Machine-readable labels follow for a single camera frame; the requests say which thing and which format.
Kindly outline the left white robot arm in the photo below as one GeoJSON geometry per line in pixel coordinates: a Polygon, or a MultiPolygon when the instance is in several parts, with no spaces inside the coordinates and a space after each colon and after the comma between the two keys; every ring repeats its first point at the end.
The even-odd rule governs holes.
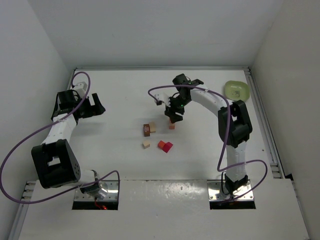
{"type": "Polygon", "coordinates": [[[76,108],[83,99],[79,90],[66,90],[57,93],[51,120],[57,122],[49,131],[41,145],[31,150],[32,159],[41,186],[45,189],[61,186],[81,186],[98,179],[94,170],[81,170],[80,164],[69,144],[71,135],[78,125],[79,119],[102,115],[106,109],[101,104],[98,94],[93,93],[94,104],[88,97],[82,105],[70,116],[68,114],[76,108]]]}

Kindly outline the natural wood long block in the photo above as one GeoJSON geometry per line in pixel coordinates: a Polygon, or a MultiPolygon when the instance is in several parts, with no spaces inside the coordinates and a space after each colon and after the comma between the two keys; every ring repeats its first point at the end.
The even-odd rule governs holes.
{"type": "Polygon", "coordinates": [[[149,122],[149,129],[150,129],[150,133],[155,133],[156,132],[156,123],[154,121],[149,122]]]}

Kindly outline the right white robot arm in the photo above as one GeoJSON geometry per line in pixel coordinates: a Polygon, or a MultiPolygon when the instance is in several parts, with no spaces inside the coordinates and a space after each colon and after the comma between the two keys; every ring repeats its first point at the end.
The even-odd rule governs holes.
{"type": "Polygon", "coordinates": [[[223,99],[205,92],[201,80],[189,80],[183,73],[176,76],[172,82],[178,95],[168,98],[169,106],[166,106],[164,111],[172,124],[183,120],[185,106],[191,101],[201,104],[217,117],[220,139],[224,141],[227,137],[225,188],[232,194],[248,182],[245,149],[253,127],[245,102],[238,100],[227,106],[223,99]]]}

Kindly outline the magenta roof block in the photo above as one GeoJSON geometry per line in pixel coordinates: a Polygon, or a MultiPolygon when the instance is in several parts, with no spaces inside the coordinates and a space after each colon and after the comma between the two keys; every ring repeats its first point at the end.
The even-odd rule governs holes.
{"type": "Polygon", "coordinates": [[[168,153],[171,148],[173,147],[173,144],[171,142],[166,142],[164,144],[164,146],[162,147],[162,150],[165,152],[165,153],[168,153]]]}

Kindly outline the red-orange cube block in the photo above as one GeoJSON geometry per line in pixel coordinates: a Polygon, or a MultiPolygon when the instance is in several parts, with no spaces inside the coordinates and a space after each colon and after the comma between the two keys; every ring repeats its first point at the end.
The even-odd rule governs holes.
{"type": "Polygon", "coordinates": [[[166,143],[162,140],[160,140],[157,144],[157,147],[160,148],[160,149],[163,149],[163,147],[166,145],[166,143]]]}

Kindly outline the green plastic bowl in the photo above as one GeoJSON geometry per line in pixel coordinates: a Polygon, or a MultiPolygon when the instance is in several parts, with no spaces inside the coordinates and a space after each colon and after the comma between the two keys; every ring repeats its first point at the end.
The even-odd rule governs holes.
{"type": "Polygon", "coordinates": [[[224,85],[224,96],[232,101],[246,102],[250,98],[250,88],[242,81],[227,81],[224,85]]]}

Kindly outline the natural wood cube block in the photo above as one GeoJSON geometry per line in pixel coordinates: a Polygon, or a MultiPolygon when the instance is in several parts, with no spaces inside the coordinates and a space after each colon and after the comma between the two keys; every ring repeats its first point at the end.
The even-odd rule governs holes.
{"type": "Polygon", "coordinates": [[[149,148],[150,145],[151,145],[151,144],[150,144],[150,142],[149,142],[148,140],[144,140],[144,141],[142,142],[142,146],[143,146],[144,149],[149,148]]]}

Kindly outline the orange cube block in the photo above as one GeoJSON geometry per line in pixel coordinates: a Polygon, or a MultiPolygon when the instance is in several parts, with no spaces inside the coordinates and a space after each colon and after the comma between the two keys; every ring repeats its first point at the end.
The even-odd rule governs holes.
{"type": "Polygon", "coordinates": [[[169,129],[170,129],[170,130],[174,130],[174,129],[175,129],[175,124],[170,123],[170,124],[169,124],[169,129]]]}

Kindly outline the brown printed rectangular block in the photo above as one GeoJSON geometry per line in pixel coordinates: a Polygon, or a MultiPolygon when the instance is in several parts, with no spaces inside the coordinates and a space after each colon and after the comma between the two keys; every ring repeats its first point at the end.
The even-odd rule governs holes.
{"type": "Polygon", "coordinates": [[[151,134],[150,125],[149,124],[144,124],[143,125],[143,135],[144,135],[144,137],[149,137],[150,134],[151,134]]]}

